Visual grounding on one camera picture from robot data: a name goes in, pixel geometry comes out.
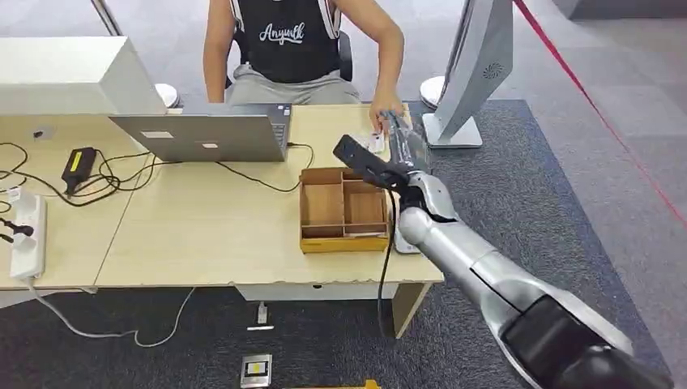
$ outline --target wooden desk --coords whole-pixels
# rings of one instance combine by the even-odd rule
[[[315,150],[314,167],[341,166],[332,150],[342,134],[369,129],[360,105],[294,107],[290,141]],[[293,186],[309,151],[292,148],[286,163],[230,164],[278,187]],[[308,254],[299,247],[299,194],[277,193],[214,164],[165,166],[133,193],[112,242],[98,287],[323,285],[376,289],[383,252]],[[386,281],[394,295],[397,336],[441,272],[419,255],[393,253]],[[281,300],[284,289],[257,295]],[[307,293],[304,299],[312,294]]]
[[[46,126],[45,137],[35,140],[33,132],[41,125]],[[58,189],[65,187],[60,176],[75,148],[96,147],[107,157],[140,152],[107,117],[98,116],[0,117],[2,142],[17,143],[28,151],[28,162],[20,171],[43,178]],[[21,151],[14,147],[0,146],[0,169],[14,168],[22,157]],[[116,161],[113,169],[117,175],[131,175],[143,167],[144,160],[142,157]],[[0,180],[0,189],[20,182],[21,177],[16,175]],[[37,194],[54,196],[49,188],[33,180],[28,180],[25,187]],[[51,289],[93,286],[129,197],[128,193],[120,193],[82,208],[48,197],[45,273],[36,281],[36,286]],[[6,195],[0,194],[0,199],[6,199]],[[2,214],[6,219],[13,216],[12,212]],[[0,289],[23,287],[8,276],[10,252],[10,246],[2,242]]]

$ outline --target desk drawer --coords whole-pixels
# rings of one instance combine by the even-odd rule
[[[383,298],[393,298],[398,284],[384,284]],[[247,301],[373,300],[378,284],[272,284],[236,287]]]

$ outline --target red rope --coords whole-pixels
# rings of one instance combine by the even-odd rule
[[[642,165],[642,162],[634,155],[634,152],[632,149],[629,148],[629,146],[622,140],[618,132],[611,126],[611,123],[606,120],[604,115],[601,113],[599,108],[596,106],[594,101],[591,99],[589,96],[589,93],[587,93],[587,90],[584,88],[580,80],[578,79],[577,75],[573,72],[572,69],[570,69],[570,66],[568,66],[568,63],[565,62],[565,59],[561,55],[561,53],[556,49],[556,46],[551,42],[551,40],[548,38],[546,35],[546,32],[543,30],[539,22],[535,19],[535,16],[531,13],[531,11],[527,8],[527,5],[525,5],[524,0],[514,0],[515,4],[518,6],[520,9],[520,12],[523,13],[523,16],[525,16],[525,19],[530,23],[532,28],[535,30],[536,34],[539,36],[539,38],[544,42],[544,45],[546,45],[546,48],[548,51],[553,54],[555,59],[558,61],[558,63],[561,64],[561,67],[563,70],[568,74],[570,79],[572,79],[573,83],[575,86],[578,87],[580,92],[584,95],[584,97],[589,101],[589,104],[591,104],[591,107],[596,111],[596,113],[599,115],[599,118],[601,118],[601,121],[604,123],[606,128],[611,131],[611,134],[613,137],[618,141],[618,143],[621,144],[621,146],[625,149],[625,151],[628,153],[629,158],[634,162],[635,166],[639,169],[639,171],[642,173],[642,176],[647,179],[647,181],[651,184],[651,187],[654,189],[656,194],[664,201],[666,206],[668,206],[668,209],[670,209],[671,213],[678,219],[682,225],[687,229],[687,220],[680,214],[680,211],[677,210],[677,207],[672,204],[670,199],[667,197],[667,195],[664,193],[664,191],[661,189],[660,185],[658,182],[656,182],[649,172],[646,170],[646,168]]]

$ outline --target man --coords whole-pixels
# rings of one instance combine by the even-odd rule
[[[378,44],[379,73],[369,115],[375,130],[382,130],[380,112],[403,114],[396,94],[403,33],[375,0],[210,0],[203,53],[208,100],[224,102],[227,56],[237,28],[245,33],[250,63],[234,71],[228,104],[358,103],[356,89],[339,76],[342,13]]]

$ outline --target white cable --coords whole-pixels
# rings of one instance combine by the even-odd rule
[[[122,332],[119,334],[90,334],[88,332],[83,332],[78,329],[76,329],[71,323],[69,323],[69,320],[60,312],[55,306],[47,302],[39,293],[38,291],[33,287],[33,283],[30,280],[26,280],[26,285],[28,286],[28,289],[33,292],[33,294],[36,296],[36,299],[43,304],[44,306],[47,306],[52,310],[64,323],[65,325],[76,335],[84,336],[87,338],[94,338],[94,339],[102,339],[102,338],[121,338],[123,336],[127,336],[130,334],[134,334],[134,342],[140,347],[143,348],[151,348],[155,346],[159,346],[163,343],[165,343],[167,340],[172,339],[172,336],[177,332],[177,327],[179,327],[179,318],[181,317],[181,312],[184,311],[184,306],[186,306],[186,303],[189,301],[191,294],[193,294],[195,287],[191,288],[189,291],[189,294],[186,295],[186,299],[184,299],[184,302],[182,302],[181,307],[179,307],[179,311],[177,312],[177,319],[174,321],[174,329],[172,329],[172,333],[170,333],[166,338],[162,339],[159,342],[155,342],[153,344],[143,344],[139,342],[139,330],[132,330],[132,331],[127,331],[127,332]]]

